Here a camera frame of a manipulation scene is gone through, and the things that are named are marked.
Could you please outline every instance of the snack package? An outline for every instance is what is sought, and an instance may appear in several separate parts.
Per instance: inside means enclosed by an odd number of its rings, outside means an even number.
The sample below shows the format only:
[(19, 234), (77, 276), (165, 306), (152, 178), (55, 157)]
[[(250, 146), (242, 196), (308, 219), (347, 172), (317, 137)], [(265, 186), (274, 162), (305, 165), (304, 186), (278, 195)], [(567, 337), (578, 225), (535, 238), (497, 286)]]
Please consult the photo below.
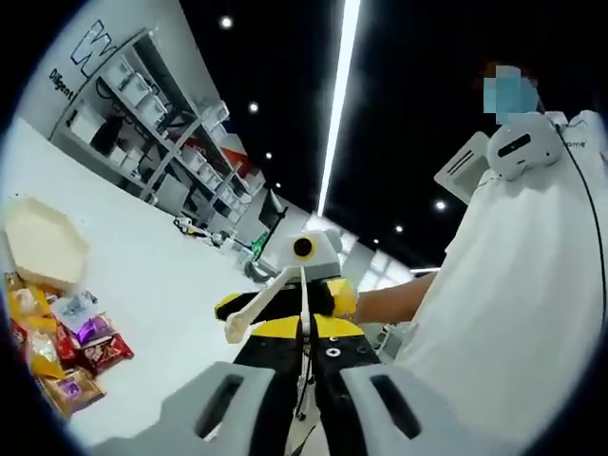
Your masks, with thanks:
[(26, 288), (26, 282), (17, 273), (5, 273), (4, 285), (7, 287), (7, 293)]
[(97, 306), (84, 294), (60, 297), (50, 308), (55, 318), (73, 333), (78, 333), (98, 313)]
[(26, 358), (26, 345), (28, 342), (28, 332), (24, 330), (19, 323), (17, 323), (12, 318), (10, 319), (10, 330), (12, 331), (12, 340), (17, 347), (17, 350), (23, 356), (24, 361)]
[(66, 418), (105, 396), (105, 391), (82, 368), (69, 371), (63, 380), (41, 377), (38, 381), (50, 403)]
[(55, 334), (57, 332), (57, 320), (52, 316), (26, 316), (22, 322), (26, 328), (38, 330), (41, 333)]
[(31, 371), (36, 375), (66, 378), (51, 336), (38, 330), (26, 329), (26, 331), (28, 331), (27, 356), (31, 361), (29, 366)]
[(41, 288), (27, 284), (17, 273), (4, 274), (4, 280), (9, 295), (11, 318), (20, 321), (28, 316), (50, 315), (50, 306)]
[(129, 349), (120, 334), (115, 332), (106, 339), (82, 349), (87, 367), (95, 374), (107, 371), (124, 359), (131, 359), (133, 351)]
[(107, 337), (115, 333), (112, 322), (106, 313), (100, 313), (88, 320), (84, 326), (73, 334), (73, 338), (78, 342), (78, 346), (87, 345), (95, 340)]
[(70, 369), (76, 365), (76, 348), (72, 343), (69, 331), (61, 323), (57, 324), (57, 331), (55, 332), (55, 348), (64, 368)]

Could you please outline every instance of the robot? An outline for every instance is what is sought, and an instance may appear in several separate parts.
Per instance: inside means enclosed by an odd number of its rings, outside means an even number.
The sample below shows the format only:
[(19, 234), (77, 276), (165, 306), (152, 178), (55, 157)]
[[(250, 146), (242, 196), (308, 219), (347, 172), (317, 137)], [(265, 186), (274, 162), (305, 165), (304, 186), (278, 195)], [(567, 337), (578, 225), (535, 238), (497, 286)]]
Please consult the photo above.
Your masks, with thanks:
[(309, 414), (318, 415), (332, 456), (512, 452), (475, 438), (442, 397), (405, 370), (381, 364), (352, 322), (357, 296), (340, 274), (339, 250), (335, 232), (289, 237), (279, 276), (215, 308), (229, 343), (242, 343), (257, 325), (234, 362), (215, 363), (166, 398), (155, 425), (89, 453), (299, 454), (287, 448), (290, 430)]

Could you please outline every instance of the purple snack bag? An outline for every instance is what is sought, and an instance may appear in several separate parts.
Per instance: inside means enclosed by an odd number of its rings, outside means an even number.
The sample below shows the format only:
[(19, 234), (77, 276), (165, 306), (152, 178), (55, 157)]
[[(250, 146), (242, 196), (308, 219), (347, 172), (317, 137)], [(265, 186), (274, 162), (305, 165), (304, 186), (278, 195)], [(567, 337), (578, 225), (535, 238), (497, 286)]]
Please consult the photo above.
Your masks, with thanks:
[(83, 327), (78, 332), (74, 333), (74, 336), (78, 343), (83, 346), (92, 340), (101, 339), (114, 332), (115, 330), (109, 319), (105, 316), (105, 313), (101, 313), (87, 320)]

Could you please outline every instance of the beige hexagonal box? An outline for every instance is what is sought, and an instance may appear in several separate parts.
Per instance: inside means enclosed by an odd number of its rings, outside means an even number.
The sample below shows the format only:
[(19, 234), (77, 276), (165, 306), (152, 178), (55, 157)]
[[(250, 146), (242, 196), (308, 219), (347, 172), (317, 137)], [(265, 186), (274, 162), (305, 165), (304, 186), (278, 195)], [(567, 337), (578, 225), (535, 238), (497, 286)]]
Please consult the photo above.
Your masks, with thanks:
[(19, 199), (7, 208), (5, 230), (23, 279), (60, 290), (81, 279), (89, 246), (66, 214), (38, 199)]

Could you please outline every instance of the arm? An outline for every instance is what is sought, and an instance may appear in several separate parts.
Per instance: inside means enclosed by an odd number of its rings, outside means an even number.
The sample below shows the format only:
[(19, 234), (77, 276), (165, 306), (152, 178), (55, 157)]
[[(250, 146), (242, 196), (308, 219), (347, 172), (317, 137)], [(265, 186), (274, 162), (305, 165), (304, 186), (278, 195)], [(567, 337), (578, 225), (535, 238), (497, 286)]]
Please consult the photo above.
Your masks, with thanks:
[(384, 290), (362, 293), (357, 302), (357, 323), (410, 321), (420, 307), (435, 273)]

